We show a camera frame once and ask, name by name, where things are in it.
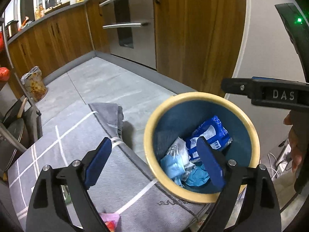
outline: yellow trash can rim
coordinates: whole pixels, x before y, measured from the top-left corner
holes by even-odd
[[[257,135],[257,132],[254,128],[254,125],[252,124],[249,117],[235,104],[232,102],[221,98],[219,96],[205,93],[205,92],[188,92],[188,93],[182,93],[176,96],[173,96],[166,101],[164,101],[161,105],[159,105],[155,111],[150,116],[146,127],[145,127],[145,133],[144,133],[144,151],[145,156],[148,162],[148,165],[154,174],[154,176],[158,179],[158,181],[172,194],[178,196],[181,199],[195,202],[195,203],[212,203],[216,202],[219,193],[215,194],[201,194],[189,191],[187,189],[184,189],[177,184],[175,184],[162,170],[160,167],[160,164],[158,163],[154,149],[153,149],[153,135],[154,131],[157,127],[157,124],[160,120],[160,118],[166,113],[169,109],[174,107],[177,104],[186,102],[186,101],[193,101],[193,100],[202,100],[202,101],[209,101],[213,102],[215,104],[221,105],[225,107],[226,109],[230,110],[232,113],[234,113],[244,124],[245,128],[248,131],[250,141],[251,141],[251,160],[249,167],[257,167],[259,164],[260,159],[260,142],[259,137]],[[245,188],[245,185],[242,185],[240,187],[241,192]]]

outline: trash can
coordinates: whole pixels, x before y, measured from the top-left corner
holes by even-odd
[[[39,102],[47,93],[47,88],[42,80],[42,71],[38,66],[33,67],[21,78],[21,83],[25,86],[34,102]]]
[[[257,132],[248,116],[232,102],[204,92],[188,92],[164,101],[150,116],[144,133],[148,165],[158,181],[172,194],[195,203],[216,202],[218,189],[208,181],[200,187],[180,187],[161,169],[162,159],[177,137],[189,137],[205,120],[217,115],[233,139],[224,151],[226,159],[240,166],[256,167],[260,160]]]

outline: oven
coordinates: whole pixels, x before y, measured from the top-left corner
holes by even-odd
[[[111,54],[156,69],[153,0],[104,0],[100,6]]]

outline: human hand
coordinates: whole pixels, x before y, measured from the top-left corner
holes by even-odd
[[[290,114],[285,117],[285,119],[283,120],[283,124],[292,125]],[[291,146],[292,172],[294,173],[299,164],[302,162],[302,152],[297,147],[298,137],[293,127],[291,127],[291,130],[289,132],[289,144]]]

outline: power strip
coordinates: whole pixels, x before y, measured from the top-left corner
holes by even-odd
[[[290,145],[288,144],[285,148],[284,148],[284,150],[282,150],[282,152],[281,152],[281,155],[280,155],[280,157],[278,158],[278,160],[277,160],[277,162],[276,162],[276,167],[277,167],[277,165],[281,162],[281,161],[283,161],[283,160],[285,160],[286,159],[286,157],[288,156],[288,154],[291,152],[291,147],[290,147]],[[282,163],[280,163],[280,165],[279,165],[279,167],[278,167],[278,171],[279,171],[279,169],[283,172],[284,170],[285,170],[285,167],[288,165],[288,162],[287,161],[285,161],[285,162],[282,162]]]

